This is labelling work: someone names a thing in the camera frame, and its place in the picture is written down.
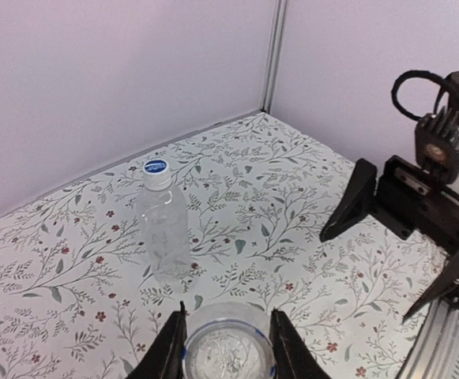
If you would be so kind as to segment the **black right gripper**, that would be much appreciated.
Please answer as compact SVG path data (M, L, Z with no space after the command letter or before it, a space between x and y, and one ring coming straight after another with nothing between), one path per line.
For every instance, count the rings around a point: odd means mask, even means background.
M358 159L338 206L322 228L327 242L366 218L373 203L377 167ZM402 318L405 323L425 305L459 288L459 195L403 160L387 160L375 200L398 225L393 232L406 239L413 231L426 235L449 255L446 266Z

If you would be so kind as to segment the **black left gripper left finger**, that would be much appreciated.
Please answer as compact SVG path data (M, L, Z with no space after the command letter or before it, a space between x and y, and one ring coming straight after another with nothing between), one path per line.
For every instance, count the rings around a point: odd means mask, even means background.
M187 339L186 307L171 313L142 360L127 379L183 378L182 357Z

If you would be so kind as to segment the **clear bottle with blue label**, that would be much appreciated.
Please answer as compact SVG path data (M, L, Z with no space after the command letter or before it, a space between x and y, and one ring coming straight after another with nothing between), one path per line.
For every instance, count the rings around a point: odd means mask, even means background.
M241 302L202 306L187 317L185 378L266 379L277 373L269 316Z

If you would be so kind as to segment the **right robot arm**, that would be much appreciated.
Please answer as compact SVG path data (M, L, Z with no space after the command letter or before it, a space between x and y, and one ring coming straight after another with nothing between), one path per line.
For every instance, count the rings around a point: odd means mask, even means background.
M401 105L398 91L410 79L439 86L432 112L419 116ZM374 164L358 159L319 239L332 240L372 215L399 238L419 231L443 248L449 256L446 267L403 316L407 321L430 302L459 293L459 71L441 77L409 70L395 80L391 98L416 122L415 163L392 156L378 174Z

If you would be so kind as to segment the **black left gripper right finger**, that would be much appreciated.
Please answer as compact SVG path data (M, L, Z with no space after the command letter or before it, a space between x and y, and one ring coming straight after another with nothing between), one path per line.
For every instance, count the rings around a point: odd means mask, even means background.
M278 379L328 379L317 364L287 314L274 309L270 317L270 341L276 361Z

